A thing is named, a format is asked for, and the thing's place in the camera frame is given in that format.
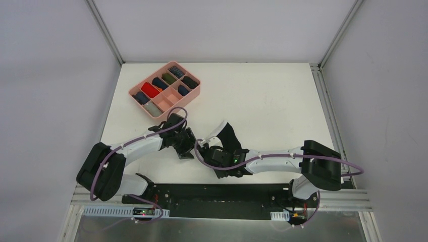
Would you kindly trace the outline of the grey underwear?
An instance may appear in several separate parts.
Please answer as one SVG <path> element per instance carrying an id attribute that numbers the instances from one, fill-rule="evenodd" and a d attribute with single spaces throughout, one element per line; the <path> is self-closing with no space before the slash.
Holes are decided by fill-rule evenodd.
<path id="1" fill-rule="evenodd" d="M 152 101 L 147 102 L 143 107 L 152 117 L 159 117 L 163 114 Z"/>

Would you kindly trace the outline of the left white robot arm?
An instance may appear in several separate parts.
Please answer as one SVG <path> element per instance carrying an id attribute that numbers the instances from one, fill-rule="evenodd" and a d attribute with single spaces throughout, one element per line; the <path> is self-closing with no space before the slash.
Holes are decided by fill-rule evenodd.
<path id="1" fill-rule="evenodd" d="M 172 113 L 166 121 L 150 127 L 140 137 L 123 144 L 95 144 L 90 150 L 76 182 L 90 192 L 92 200 L 108 201 L 116 195 L 134 195 L 142 204 L 153 200 L 150 180 L 141 174 L 125 174 L 125 167 L 144 155 L 172 147 L 179 159 L 192 159 L 196 138 L 185 118 Z"/>

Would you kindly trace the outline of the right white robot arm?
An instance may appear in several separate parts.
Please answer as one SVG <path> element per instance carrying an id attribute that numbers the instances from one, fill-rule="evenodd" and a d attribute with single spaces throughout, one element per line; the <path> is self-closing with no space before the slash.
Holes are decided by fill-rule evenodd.
<path id="1" fill-rule="evenodd" d="M 298 207 L 317 191 L 341 189 L 341 156 L 316 141 L 306 140 L 303 146 L 283 151 L 238 149 L 227 151 L 221 146 L 195 146 L 197 159 L 220 172 L 219 177 L 242 177 L 262 172 L 299 174 L 289 183 L 287 202 Z"/>

